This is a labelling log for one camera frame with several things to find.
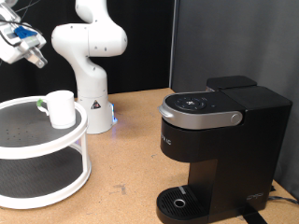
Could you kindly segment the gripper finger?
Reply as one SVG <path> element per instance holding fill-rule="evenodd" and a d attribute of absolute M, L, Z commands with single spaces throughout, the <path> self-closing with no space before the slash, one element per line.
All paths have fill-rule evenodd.
<path fill-rule="evenodd" d="M 24 55 L 24 58 L 29 62 L 37 62 L 39 60 L 37 48 L 30 48 L 28 52 Z"/>
<path fill-rule="evenodd" d="M 33 62 L 38 68 L 43 68 L 48 63 L 40 51 L 35 51 L 33 53 Z"/>

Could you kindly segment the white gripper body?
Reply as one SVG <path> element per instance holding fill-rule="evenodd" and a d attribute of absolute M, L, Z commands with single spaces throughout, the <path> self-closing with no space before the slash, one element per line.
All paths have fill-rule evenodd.
<path fill-rule="evenodd" d="M 2 30 L 0 36 L 0 59 L 4 62 L 15 63 L 28 53 L 30 47 L 25 38 L 9 29 Z"/>

